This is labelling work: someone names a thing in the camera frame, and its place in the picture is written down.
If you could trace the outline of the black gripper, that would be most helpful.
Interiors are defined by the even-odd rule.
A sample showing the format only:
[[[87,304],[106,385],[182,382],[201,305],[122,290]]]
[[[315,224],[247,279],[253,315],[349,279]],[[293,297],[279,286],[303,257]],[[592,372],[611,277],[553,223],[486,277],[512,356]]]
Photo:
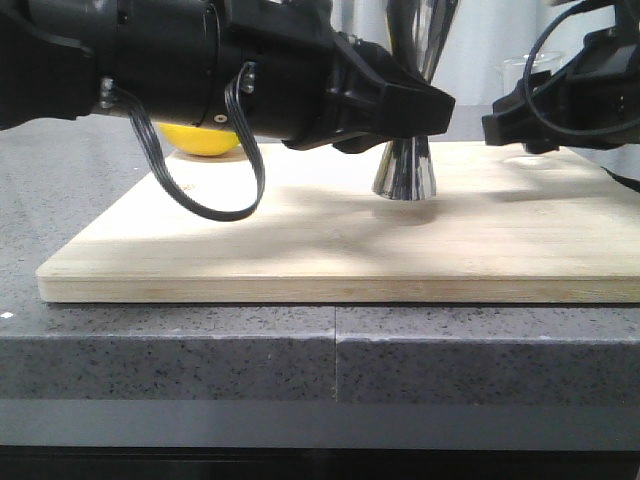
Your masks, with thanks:
[[[248,65],[240,93],[254,132],[343,153],[444,133],[455,100],[424,80],[414,42],[350,42],[331,11],[329,1],[216,2],[219,65]]]
[[[639,3],[580,1],[549,25],[612,7],[614,24],[584,37],[578,54],[551,78],[549,129],[525,102],[524,80],[482,117],[485,144],[521,144],[530,154],[560,146],[610,150],[639,143]]]

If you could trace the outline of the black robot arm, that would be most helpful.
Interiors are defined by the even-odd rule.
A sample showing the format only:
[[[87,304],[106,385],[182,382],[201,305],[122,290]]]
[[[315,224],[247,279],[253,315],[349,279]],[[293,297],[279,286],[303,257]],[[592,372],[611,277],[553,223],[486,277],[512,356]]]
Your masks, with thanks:
[[[103,78],[157,121],[228,129],[224,88],[255,66],[243,107],[295,150],[361,153],[435,135],[455,101],[383,47],[330,23],[328,1],[5,1],[1,126],[99,111]]]

